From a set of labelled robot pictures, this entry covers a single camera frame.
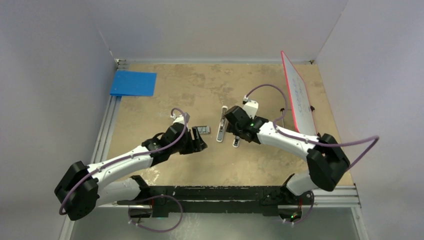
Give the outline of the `staple box tray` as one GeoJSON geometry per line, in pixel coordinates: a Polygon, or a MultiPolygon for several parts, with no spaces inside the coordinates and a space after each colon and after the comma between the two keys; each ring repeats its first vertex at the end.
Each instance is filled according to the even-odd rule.
{"type": "Polygon", "coordinates": [[[208,135],[211,133],[211,127],[209,125],[196,126],[195,128],[201,135],[208,135]]]}

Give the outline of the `small white staple remover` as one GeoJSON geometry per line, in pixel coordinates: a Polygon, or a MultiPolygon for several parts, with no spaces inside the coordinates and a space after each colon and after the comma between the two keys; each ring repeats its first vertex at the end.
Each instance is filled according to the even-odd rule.
{"type": "Polygon", "coordinates": [[[235,136],[235,138],[233,140],[233,143],[232,143],[232,146],[234,148],[238,148],[239,147],[239,144],[240,144],[240,138],[238,136],[235,136]]]}

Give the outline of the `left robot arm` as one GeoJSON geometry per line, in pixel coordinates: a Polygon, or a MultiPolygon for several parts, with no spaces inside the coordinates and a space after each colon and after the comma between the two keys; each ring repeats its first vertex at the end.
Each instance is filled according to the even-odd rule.
{"type": "Polygon", "coordinates": [[[116,180],[167,161],[171,155],[188,155],[205,150],[198,130],[182,123],[173,123],[165,132],[148,138],[133,150],[100,163],[70,165],[54,189],[60,202],[59,214],[76,221],[99,205],[111,202],[106,190],[116,180]]]}

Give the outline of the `white stapler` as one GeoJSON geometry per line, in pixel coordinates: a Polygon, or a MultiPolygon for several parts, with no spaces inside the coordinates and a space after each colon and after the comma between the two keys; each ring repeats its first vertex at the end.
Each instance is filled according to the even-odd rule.
{"type": "Polygon", "coordinates": [[[221,113],[220,113],[220,122],[218,127],[218,132],[216,136],[216,141],[221,143],[224,139],[226,127],[227,127],[227,119],[225,118],[225,113],[227,112],[228,107],[226,105],[223,105],[221,107],[221,113]]]}

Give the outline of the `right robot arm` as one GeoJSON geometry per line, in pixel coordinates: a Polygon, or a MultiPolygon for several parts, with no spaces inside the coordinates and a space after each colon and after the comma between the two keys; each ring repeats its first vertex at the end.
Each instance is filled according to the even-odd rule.
{"type": "Polygon", "coordinates": [[[306,161],[308,170],[294,174],[282,185],[280,196],[288,204],[314,189],[333,191],[350,167],[349,159],[332,135],[302,135],[275,126],[266,118],[250,117],[240,106],[231,107],[224,117],[228,133],[249,143],[282,149],[306,161]]]}

